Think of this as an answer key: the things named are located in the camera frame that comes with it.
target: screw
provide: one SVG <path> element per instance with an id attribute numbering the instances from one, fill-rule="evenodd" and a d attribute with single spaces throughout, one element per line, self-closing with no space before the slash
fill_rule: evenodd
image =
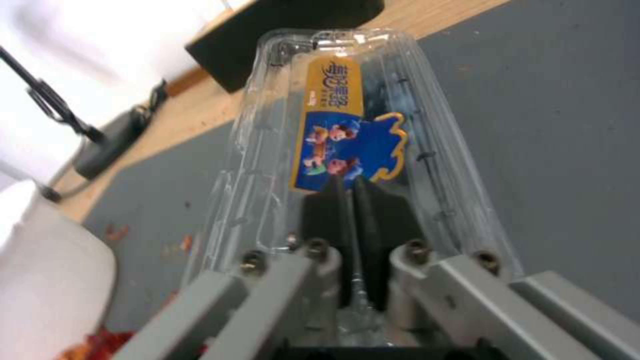
<path id="1" fill-rule="evenodd" d="M 326 260 L 329 243 L 322 238 L 312 238 L 307 241 L 307 257 L 319 262 Z"/>
<path id="2" fill-rule="evenodd" d="M 296 234 L 289 233 L 289 235 L 287 235 L 287 247 L 289 248 L 289 252 L 294 252 L 300 247 L 300 241 Z"/>
<path id="3" fill-rule="evenodd" d="M 267 259 L 260 250 L 250 250 L 242 257 L 240 270 L 245 275 L 260 276 L 267 270 Z"/>
<path id="4" fill-rule="evenodd" d="M 431 249 L 429 249 L 420 239 L 409 240 L 404 245 L 404 249 L 406 258 L 414 265 L 423 265 L 426 263 L 429 253 L 431 252 Z"/>
<path id="5" fill-rule="evenodd" d="M 498 273 L 500 272 L 500 261 L 494 253 L 480 250 L 473 253 L 472 256 L 476 259 L 481 267 L 489 271 L 491 274 L 498 276 Z"/>

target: bolt head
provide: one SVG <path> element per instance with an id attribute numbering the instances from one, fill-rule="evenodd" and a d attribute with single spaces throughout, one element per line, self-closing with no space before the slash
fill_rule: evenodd
<path id="1" fill-rule="evenodd" d="M 307 241 L 307 257 L 319 262 L 326 260 L 329 251 L 329 243 L 325 239 L 312 238 Z"/>
<path id="2" fill-rule="evenodd" d="M 420 239 L 409 240 L 404 245 L 406 258 L 414 265 L 424 265 L 429 259 L 431 249 Z"/>
<path id="3" fill-rule="evenodd" d="M 480 250 L 473 253 L 472 257 L 485 270 L 495 276 L 498 276 L 498 273 L 500 272 L 500 260 L 494 253 L 486 250 Z"/>
<path id="4" fill-rule="evenodd" d="M 266 255 L 260 250 L 250 250 L 244 254 L 240 270 L 245 275 L 261 276 L 267 270 Z"/>

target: yellow label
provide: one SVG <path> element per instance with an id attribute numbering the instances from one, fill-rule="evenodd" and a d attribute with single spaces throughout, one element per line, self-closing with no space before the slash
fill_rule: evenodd
<path id="1" fill-rule="evenodd" d="M 309 63 L 303 118 L 310 111 L 363 116 L 360 66 L 350 58 L 322 56 Z"/>

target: white wall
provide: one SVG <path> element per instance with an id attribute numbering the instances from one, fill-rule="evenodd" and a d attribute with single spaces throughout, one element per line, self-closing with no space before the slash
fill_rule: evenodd
<path id="1" fill-rule="evenodd" d="M 2 0 L 0 44 L 80 119 L 102 126 L 161 78 L 195 66 L 184 44 L 223 9 L 219 0 Z M 47 183 L 79 138 L 45 117 L 25 87 L 0 61 L 0 160 Z"/>

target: cartoon characters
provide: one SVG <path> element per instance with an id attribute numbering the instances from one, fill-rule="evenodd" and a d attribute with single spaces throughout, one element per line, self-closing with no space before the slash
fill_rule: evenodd
<path id="1" fill-rule="evenodd" d="M 351 158 L 346 161 L 334 158 L 329 161 L 326 171 L 331 175 L 340 175 L 345 180 L 354 180 L 356 176 L 362 174 L 362 166 L 358 158 Z"/>
<path id="2" fill-rule="evenodd" d="M 333 147 L 332 143 L 354 139 L 359 129 L 359 122 L 353 119 L 347 119 L 339 124 L 333 124 L 329 130 L 325 127 L 314 125 L 313 130 L 305 139 L 305 142 L 309 146 L 313 146 L 310 156 L 302 161 L 302 164 L 305 166 L 305 174 L 310 176 L 319 175 L 324 172 L 338 174 L 339 167 L 346 169 L 347 162 L 341 159 L 330 160 L 329 166 L 327 167 L 325 165 L 327 154 L 330 152 L 329 148 Z M 354 164 L 355 163 L 351 161 L 351 168 L 353 168 Z"/>
<path id="3" fill-rule="evenodd" d="M 299 137 L 292 186 L 319 191 L 332 175 L 346 188 L 363 175 L 392 179 L 404 165 L 404 117 L 389 113 L 372 120 L 348 114 L 307 114 Z"/>

